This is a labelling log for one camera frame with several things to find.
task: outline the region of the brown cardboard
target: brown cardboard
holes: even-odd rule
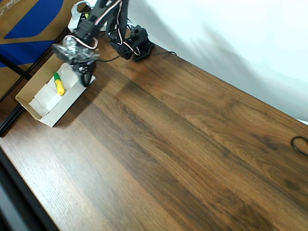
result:
[[[67,27],[71,18],[71,8],[76,2],[78,2],[78,0],[65,0],[58,15],[39,35],[31,38],[4,39],[10,30],[39,0],[15,0],[16,4],[11,5],[9,8],[5,7],[10,1],[11,0],[2,0],[0,2],[0,11],[2,9],[5,10],[3,15],[0,15],[0,44],[56,39]],[[31,64],[20,65],[20,67],[27,70],[30,65]],[[19,77],[18,74],[7,67],[0,68],[0,97],[11,88]]]
[[[41,67],[41,69],[35,73],[35,75],[27,82],[27,84],[17,94],[16,100],[38,121],[53,127],[55,123],[64,115],[64,113],[70,108],[76,99],[86,89],[80,81],[76,81],[75,84],[62,96],[61,100],[54,106],[47,115],[41,117],[29,103],[33,100],[35,95],[41,88],[47,84],[52,78],[53,74],[59,70],[63,62],[59,60],[56,55],[53,55],[47,62]]]
[[[63,62],[53,55],[16,95],[16,100],[37,120],[40,120],[41,116],[29,106],[29,103],[62,64]]]

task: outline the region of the black cable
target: black cable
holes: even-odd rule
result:
[[[304,141],[306,141],[306,143],[308,144],[308,139],[305,138],[305,137],[302,137],[302,136],[295,136],[292,140],[291,140],[291,146],[299,153],[305,155],[308,157],[308,154],[303,152],[302,150],[300,150],[296,145],[295,145],[295,140],[298,140],[298,139],[302,139]]]
[[[113,60],[115,60],[115,59],[117,59],[117,58],[120,58],[122,55],[129,54],[129,53],[132,53],[132,51],[125,52],[125,53],[123,53],[123,54],[121,54],[121,55],[118,55],[118,56],[116,56],[115,58],[112,58],[112,59],[109,59],[109,60],[98,59],[97,61],[98,61],[98,62],[111,62],[111,61],[113,61]]]
[[[156,54],[150,54],[151,56],[157,56],[157,55],[162,55],[162,54],[174,54],[177,56],[177,54],[174,51],[166,51],[166,52],[161,52],[161,53],[156,53]]]
[[[99,39],[106,34],[106,31],[102,31],[102,32],[104,32],[104,33],[101,36],[98,37]]]
[[[111,62],[113,60],[116,60],[116,59],[120,58],[122,55],[128,54],[128,53],[132,53],[132,51],[125,52],[125,53],[123,53],[121,55],[118,55],[118,56],[116,56],[116,57],[114,57],[112,59],[109,59],[109,60],[98,59],[97,61],[98,62]],[[150,56],[157,56],[157,55],[162,55],[162,54],[174,54],[174,55],[177,56],[177,54],[174,51],[166,51],[166,52],[162,52],[162,53],[150,54]]]

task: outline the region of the wire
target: wire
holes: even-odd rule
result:
[[[114,57],[114,58],[112,58],[112,59],[109,59],[109,60],[98,59],[97,61],[98,61],[98,62],[111,62],[111,61],[113,61],[113,60],[116,60],[117,58],[120,58],[122,55],[129,54],[129,53],[131,53],[131,51],[125,52],[125,53],[123,53],[123,54],[121,54],[121,55],[118,55],[118,56],[116,56],[116,57]]]
[[[123,53],[123,54],[121,54],[121,55],[118,55],[118,56],[116,56],[116,57],[114,57],[114,58],[112,58],[112,59],[109,59],[109,60],[99,59],[99,60],[97,60],[97,61],[98,61],[98,62],[111,62],[111,61],[113,61],[113,60],[116,60],[116,59],[120,58],[122,55],[125,55],[125,54],[128,54],[128,53],[131,53],[131,51],[125,52],[125,53]],[[174,51],[166,51],[166,52],[156,53],[156,54],[150,54],[150,55],[151,55],[151,56],[157,56],[157,55],[168,54],[168,53],[169,53],[169,54],[174,54],[174,55],[177,56],[177,54],[176,54]]]
[[[117,27],[117,31],[118,31],[119,37],[121,39],[121,42],[118,43],[120,46],[122,46],[122,44],[123,44],[123,39],[122,39],[122,36],[121,36],[120,27],[119,27],[119,24],[120,24],[119,17],[120,17],[120,13],[121,13],[121,10],[122,10],[122,5],[123,5],[123,2],[121,1],[120,2],[120,6],[119,6],[119,12],[117,13],[117,17],[116,17],[116,27]]]
[[[102,31],[102,32],[103,34],[98,37],[99,39],[102,38],[106,34],[106,31]]]
[[[98,25],[98,23],[100,23],[100,21],[114,8],[116,7],[122,0],[118,0],[116,1],[113,5],[111,5],[108,10],[106,10],[96,21],[95,21],[95,25]]]
[[[174,54],[177,56],[177,54],[174,51],[166,51],[166,52],[161,52],[161,53],[156,53],[156,54],[150,54],[151,56],[157,56],[157,55],[162,55],[162,54]]]
[[[85,46],[86,48],[89,48],[91,50],[93,49],[96,49],[97,48],[97,45],[98,45],[98,40],[96,38],[93,37],[93,40],[95,41],[95,44],[94,44],[94,47],[91,47],[89,45],[87,45],[86,43],[84,43],[83,41],[81,41],[80,39],[78,39],[76,36],[74,35],[67,35],[64,37],[64,39],[67,39],[67,38],[73,38],[75,39],[77,42],[79,42],[81,45]]]
[[[300,150],[296,145],[295,145],[295,140],[297,139],[302,139],[304,141],[306,141],[306,143],[308,144],[308,139],[305,138],[305,137],[302,137],[302,136],[295,136],[293,137],[293,139],[291,140],[291,146],[299,153],[303,154],[304,156],[307,156],[308,157],[308,154],[303,152],[302,150]]]
[[[123,42],[123,44],[125,44],[128,48],[130,48],[130,50],[131,50],[132,52],[134,52],[135,55],[138,55],[138,56],[140,55],[140,50],[139,50],[138,47],[136,47],[136,48],[137,48],[139,54],[136,53],[136,52],[134,51],[134,49],[132,49],[132,47],[131,47],[127,42]]]

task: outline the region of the white wall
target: white wall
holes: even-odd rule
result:
[[[150,40],[297,119],[308,121],[308,3],[130,0]]]

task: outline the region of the red and white wire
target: red and white wire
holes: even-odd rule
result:
[[[83,41],[81,41],[79,38],[77,38],[77,37],[74,36],[74,35],[67,35],[67,36],[65,36],[64,39],[67,39],[67,38],[73,38],[73,39],[75,39],[78,43],[80,43],[81,45],[83,45],[83,46],[85,46],[86,48],[89,48],[89,49],[91,49],[91,50],[96,49],[97,46],[98,46],[98,40],[97,40],[96,38],[94,38],[94,37],[93,37],[93,40],[94,40],[95,43],[94,43],[94,46],[93,46],[93,47],[91,47],[91,46],[89,46],[88,44],[84,43]]]

